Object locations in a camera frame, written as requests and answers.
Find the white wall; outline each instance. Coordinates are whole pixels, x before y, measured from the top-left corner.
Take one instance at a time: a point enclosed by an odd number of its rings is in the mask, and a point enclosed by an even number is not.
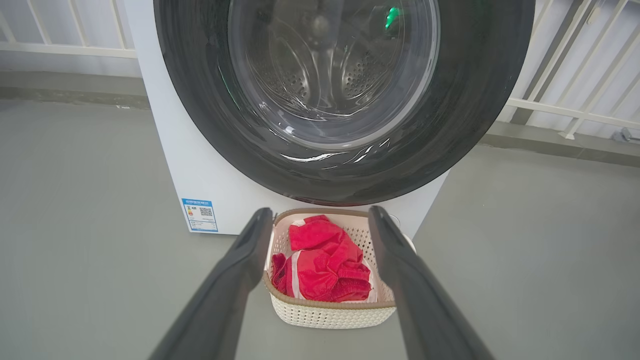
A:
[[[54,44],[80,45],[67,0],[32,0]],[[76,0],[78,12],[89,45],[120,48],[116,23],[109,0]],[[132,49],[133,39],[122,0],[117,0],[126,46]],[[18,42],[42,44],[36,22],[26,0],[2,0],[4,14]],[[58,55],[0,51],[0,70],[75,72],[141,78],[136,59],[101,56]]]
[[[524,93],[529,86],[529,82],[533,78],[538,66],[540,66],[540,63],[547,52],[553,37],[556,35],[556,32],[560,27],[571,3],[572,0],[555,0],[552,4],[547,18],[541,23],[538,34],[529,46],[527,59],[525,60],[525,64],[522,72],[520,73],[520,77],[518,78],[516,87],[511,94],[512,97],[522,98],[522,96],[524,96]],[[592,24],[584,25],[540,102],[551,105],[557,104],[562,92],[575,74],[575,70],[584,59],[585,54],[591,48],[595,38],[611,16],[613,8],[617,3],[618,0],[601,0],[600,15]],[[538,0],[536,2],[536,18],[543,4],[543,0]],[[599,50],[595,53],[589,65],[585,68],[581,77],[573,86],[571,92],[567,95],[567,98],[563,103],[564,107],[580,109],[583,106],[584,101],[594,89],[595,85],[599,82],[613,59],[619,53],[623,44],[627,41],[639,21],[640,4],[629,1],[618,17],[618,20],[613,24],[607,36],[604,38]],[[633,114],[636,112],[640,104],[640,86],[636,87],[636,89],[629,95],[628,99],[622,104],[619,111],[615,114],[611,111],[616,101],[620,98],[623,91],[635,78],[638,72],[640,72],[640,47],[636,47],[625,66],[614,78],[605,94],[591,112],[617,117],[619,119],[640,122],[640,119],[632,119]],[[511,120],[514,112],[515,108],[510,106],[505,107],[498,120],[508,122]],[[569,121],[571,121],[570,117],[536,111],[529,119],[527,125],[564,130]],[[608,138],[611,137],[613,132],[617,129],[619,129],[619,127],[585,121],[577,132]]]

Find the washing machine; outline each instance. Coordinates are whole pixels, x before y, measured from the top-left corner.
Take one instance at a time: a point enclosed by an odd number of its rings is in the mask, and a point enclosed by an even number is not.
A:
[[[504,106],[533,1],[125,0],[187,227],[383,206],[413,236]]]

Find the brown basket rim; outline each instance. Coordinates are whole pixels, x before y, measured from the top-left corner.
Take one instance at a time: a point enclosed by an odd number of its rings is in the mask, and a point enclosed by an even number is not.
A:
[[[364,211],[347,210],[347,209],[327,209],[327,208],[292,209],[279,214],[274,221],[274,225],[277,225],[283,218],[288,217],[289,215],[306,214],[306,213],[349,215],[349,216],[364,217],[364,218],[369,216],[369,214]],[[315,301],[315,300],[307,300],[307,299],[296,299],[296,298],[288,297],[287,295],[284,295],[283,293],[279,292],[278,289],[276,289],[275,286],[273,286],[273,284],[271,283],[271,279],[269,279],[269,273],[266,271],[262,274],[262,282],[264,282],[264,285],[267,287],[269,292],[274,297],[276,297],[276,299],[291,305],[320,307],[321,309],[348,309],[348,310],[384,309],[384,308],[396,306],[395,301],[368,302],[368,303],[343,303],[343,302],[324,302],[324,301]]]
[[[358,210],[305,208],[305,209],[287,210],[281,214],[278,214],[273,224],[278,225],[278,223],[283,218],[288,217],[289,215],[295,215],[295,214],[331,214],[331,215],[350,215],[352,217],[362,217],[362,218],[369,217],[369,214],[367,212],[358,211]]]

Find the laundry basket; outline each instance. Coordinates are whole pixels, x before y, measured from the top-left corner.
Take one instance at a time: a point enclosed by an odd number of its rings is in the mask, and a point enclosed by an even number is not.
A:
[[[304,218],[326,215],[343,228],[351,240],[362,249],[364,258],[373,272],[373,285],[379,287],[378,301],[371,303],[338,303],[295,299],[279,292],[271,283],[271,258],[279,252],[289,257],[289,226]],[[381,324],[396,310],[394,294],[380,279],[376,255],[371,244],[367,213],[341,209],[295,209],[278,215],[269,243],[268,256],[262,280],[271,293],[276,314],[286,323],[318,329],[356,329]]]

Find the door glass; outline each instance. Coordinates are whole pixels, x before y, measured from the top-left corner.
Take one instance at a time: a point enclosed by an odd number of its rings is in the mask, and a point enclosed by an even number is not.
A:
[[[233,0],[229,18],[252,111],[316,149],[364,145],[407,119],[438,51],[434,0]]]

